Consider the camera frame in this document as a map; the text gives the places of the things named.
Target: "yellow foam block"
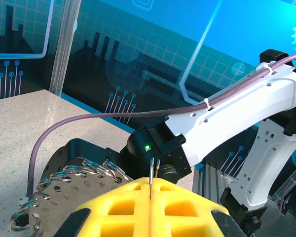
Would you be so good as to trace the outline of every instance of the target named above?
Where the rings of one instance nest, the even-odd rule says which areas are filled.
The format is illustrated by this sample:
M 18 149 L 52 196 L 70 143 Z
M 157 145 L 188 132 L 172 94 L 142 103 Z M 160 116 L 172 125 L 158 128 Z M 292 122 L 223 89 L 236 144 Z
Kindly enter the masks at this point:
M 223 237 L 211 211 L 228 210 L 163 179 L 141 178 L 81 205 L 78 237 Z

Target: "screw hole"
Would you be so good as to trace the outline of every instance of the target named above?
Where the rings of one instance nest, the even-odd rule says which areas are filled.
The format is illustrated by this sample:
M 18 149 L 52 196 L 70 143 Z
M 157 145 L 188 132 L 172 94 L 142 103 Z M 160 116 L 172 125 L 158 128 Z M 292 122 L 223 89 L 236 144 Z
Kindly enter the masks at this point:
M 55 186 L 55 187 L 54 187 L 54 190 L 55 190 L 56 192 L 58 192 L 58 193 L 61 192 L 61 188 L 60 188 L 59 186 Z
M 71 178 L 69 176 L 65 177 L 65 180 L 67 183 L 70 183 L 71 182 Z
M 39 218 L 39 215 L 37 213 L 33 213 L 33 217 L 38 219 Z
M 114 180 L 117 184 L 120 184 L 122 182 L 122 179 L 120 177 L 116 177 L 116 180 Z

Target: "white countertop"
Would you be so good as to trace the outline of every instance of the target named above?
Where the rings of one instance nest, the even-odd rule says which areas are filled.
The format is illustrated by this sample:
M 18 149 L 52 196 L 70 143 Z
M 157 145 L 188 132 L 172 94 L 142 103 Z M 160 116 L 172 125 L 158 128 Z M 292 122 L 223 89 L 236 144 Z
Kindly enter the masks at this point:
M 42 90 L 0 100 L 0 237 L 28 237 L 29 232 L 10 232 L 8 222 L 26 195 L 28 164 L 38 137 L 51 125 L 87 112 Z M 55 151 L 74 138 L 120 151 L 129 133 L 100 119 L 84 119 L 52 132 L 37 155 L 35 184 Z M 192 190 L 193 173 L 178 182 Z

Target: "purple cable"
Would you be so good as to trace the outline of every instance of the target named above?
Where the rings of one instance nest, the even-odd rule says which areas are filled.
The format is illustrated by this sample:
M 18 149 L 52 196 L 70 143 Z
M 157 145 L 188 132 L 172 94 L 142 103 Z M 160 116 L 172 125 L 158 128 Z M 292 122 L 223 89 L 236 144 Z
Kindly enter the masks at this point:
M 281 197 L 281 202 L 280 202 L 280 212 L 282 213 L 283 211 L 283 207 L 284 207 L 284 198 L 286 196 L 286 190 L 288 189 L 288 187 L 292 184 L 293 182 L 290 180 L 287 185 L 285 186 L 283 193 L 282 193 L 282 197 Z
M 284 190 L 283 190 L 282 197 L 281 197 L 281 202 L 280 202 L 280 213 L 282 213 L 283 208 L 284 208 L 284 199 L 285 199 L 285 196 L 286 196 L 286 191 L 289 188 L 289 186 L 293 184 L 293 180 L 290 180 L 287 183 L 287 185 L 285 186 Z
M 296 60 L 296 55 L 288 56 L 286 58 L 281 59 L 280 61 L 274 63 L 270 68 L 272 70 L 288 63 L 293 60 Z M 240 83 L 239 85 L 235 86 L 229 91 L 226 91 L 225 93 L 215 97 L 211 101 L 209 101 L 210 105 L 214 105 L 232 95 L 237 93 L 238 91 L 242 90 L 243 88 L 247 87 L 251 83 L 259 80 L 261 77 L 266 76 L 269 73 L 269 69 L 264 69 L 263 71 L 255 74 L 254 76 L 248 78 L 246 81 Z M 87 114 L 87 115 L 79 115 L 71 118 L 64 119 L 51 127 L 49 127 L 43 134 L 39 137 L 39 139 L 36 141 L 31 157 L 30 157 L 30 163 L 29 163 L 29 172 L 28 172 L 28 186 L 27 186 L 27 197 L 33 194 L 34 190 L 34 171 L 35 171 L 35 161 L 37 157 L 37 153 L 39 150 L 39 147 L 41 146 L 42 142 L 45 140 L 45 138 L 55 129 L 58 127 L 67 124 L 69 122 L 81 120 L 81 119 L 91 119 L 91 118 L 104 118 L 104 117 L 152 117 L 152 116 L 167 116 L 167 115 L 173 115 L 173 114 L 184 114 L 184 113 L 191 113 L 197 110 L 202 110 L 207 108 L 206 103 L 200 103 L 193 106 L 188 107 L 182 107 L 182 108 L 175 108 L 175 109 L 167 109 L 167 110 L 158 110 L 158 111 L 150 111 L 150 112 L 141 112 L 141 113 L 107 113 L 107 114 Z

